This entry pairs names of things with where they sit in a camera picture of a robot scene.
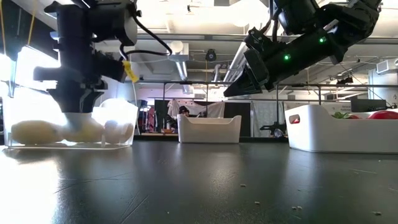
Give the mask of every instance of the red object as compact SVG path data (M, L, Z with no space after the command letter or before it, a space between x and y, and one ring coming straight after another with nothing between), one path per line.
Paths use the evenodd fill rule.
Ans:
M356 115L350 115L348 119L361 119L361 118Z
M378 111L369 116L368 119L398 119L398 113L393 111Z

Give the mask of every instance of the bin handle cutout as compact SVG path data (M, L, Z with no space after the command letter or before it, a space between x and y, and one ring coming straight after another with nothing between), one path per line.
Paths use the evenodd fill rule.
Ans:
M290 124L300 124L300 115L295 114L289 117Z

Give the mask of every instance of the black table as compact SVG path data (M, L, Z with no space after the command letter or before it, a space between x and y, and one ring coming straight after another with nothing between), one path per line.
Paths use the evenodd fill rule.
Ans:
M132 148L4 150L0 223L398 223L398 155Z

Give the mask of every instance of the yellow tag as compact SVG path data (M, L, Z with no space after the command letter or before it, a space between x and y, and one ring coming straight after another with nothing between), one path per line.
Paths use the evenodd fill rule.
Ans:
M136 83L139 78L134 74L134 72L131 70L131 64L128 61L122 61L123 67L124 67L124 72L126 72L127 76L130 77L131 81L133 83Z

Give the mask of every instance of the green led light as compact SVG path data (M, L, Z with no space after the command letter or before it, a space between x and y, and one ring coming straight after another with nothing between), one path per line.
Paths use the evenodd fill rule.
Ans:
M322 37L321 39L319 39L319 43L323 44L326 42L326 37Z
M289 54L284 56L284 60L290 60L291 56Z

